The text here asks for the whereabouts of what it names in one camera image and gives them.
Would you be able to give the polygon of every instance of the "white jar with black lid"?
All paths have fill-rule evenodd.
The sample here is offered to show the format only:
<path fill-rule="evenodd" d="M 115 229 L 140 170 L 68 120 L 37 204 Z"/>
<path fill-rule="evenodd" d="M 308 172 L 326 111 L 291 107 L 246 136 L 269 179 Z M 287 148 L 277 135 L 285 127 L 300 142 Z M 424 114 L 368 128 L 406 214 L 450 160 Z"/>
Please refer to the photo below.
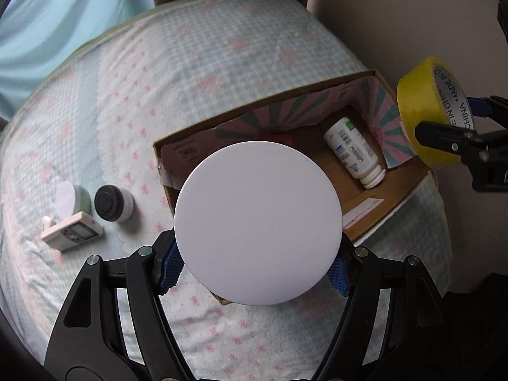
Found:
<path fill-rule="evenodd" d="M 109 222 L 124 222 L 134 210 L 132 194 L 121 187 L 104 185 L 95 195 L 94 205 L 98 216 Z"/>

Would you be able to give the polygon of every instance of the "gray wall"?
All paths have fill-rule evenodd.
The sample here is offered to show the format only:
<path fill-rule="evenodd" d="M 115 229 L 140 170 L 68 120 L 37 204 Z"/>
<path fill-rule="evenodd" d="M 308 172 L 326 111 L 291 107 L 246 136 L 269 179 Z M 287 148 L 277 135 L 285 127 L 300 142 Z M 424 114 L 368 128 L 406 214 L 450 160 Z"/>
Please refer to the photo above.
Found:
<path fill-rule="evenodd" d="M 434 55 L 468 96 L 508 97 L 508 44 L 497 0 L 309 0 L 309 10 L 392 87 Z M 479 131 L 498 128 L 477 119 Z M 508 274 L 508 194 L 471 189 L 465 167 L 438 170 L 454 258 L 452 289 L 471 290 L 489 272 Z"/>

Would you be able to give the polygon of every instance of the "yellow tape roll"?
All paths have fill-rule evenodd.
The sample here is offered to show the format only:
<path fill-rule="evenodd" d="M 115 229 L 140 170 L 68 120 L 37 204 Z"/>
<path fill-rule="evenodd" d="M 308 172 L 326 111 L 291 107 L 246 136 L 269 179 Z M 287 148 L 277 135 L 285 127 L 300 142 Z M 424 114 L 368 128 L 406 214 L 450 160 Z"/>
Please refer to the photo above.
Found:
<path fill-rule="evenodd" d="M 427 166 L 460 163 L 458 155 L 422 146 L 415 138 L 416 125 L 424 120 L 473 129 L 467 97 L 439 59 L 428 57 L 400 79 L 397 103 L 407 137 Z"/>

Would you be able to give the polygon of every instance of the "barcode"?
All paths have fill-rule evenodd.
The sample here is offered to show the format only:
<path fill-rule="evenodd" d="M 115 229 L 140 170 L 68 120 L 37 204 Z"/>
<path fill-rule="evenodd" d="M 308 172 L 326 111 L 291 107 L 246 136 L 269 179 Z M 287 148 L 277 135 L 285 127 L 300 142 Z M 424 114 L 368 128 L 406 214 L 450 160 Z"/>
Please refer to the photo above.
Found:
<path fill-rule="evenodd" d="M 339 136 L 342 140 L 344 140 L 344 143 L 346 143 L 346 145 L 349 145 L 351 143 L 351 138 L 343 130 L 339 132 Z"/>

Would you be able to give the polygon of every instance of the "white circular disc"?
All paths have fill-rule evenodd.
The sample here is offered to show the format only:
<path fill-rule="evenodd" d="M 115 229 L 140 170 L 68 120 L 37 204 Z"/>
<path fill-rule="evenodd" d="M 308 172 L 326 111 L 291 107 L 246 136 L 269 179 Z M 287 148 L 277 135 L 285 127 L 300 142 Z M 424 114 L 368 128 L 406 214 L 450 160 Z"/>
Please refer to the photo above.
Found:
<path fill-rule="evenodd" d="M 58 185 L 55 197 L 55 208 L 60 220 L 65 220 L 74 215 L 75 206 L 76 191 L 73 184 L 66 180 Z"/>
<path fill-rule="evenodd" d="M 243 142 L 203 160 L 175 208 L 182 258 L 207 289 L 245 305 L 293 299 L 321 280 L 342 238 L 342 211 L 311 159 Z"/>

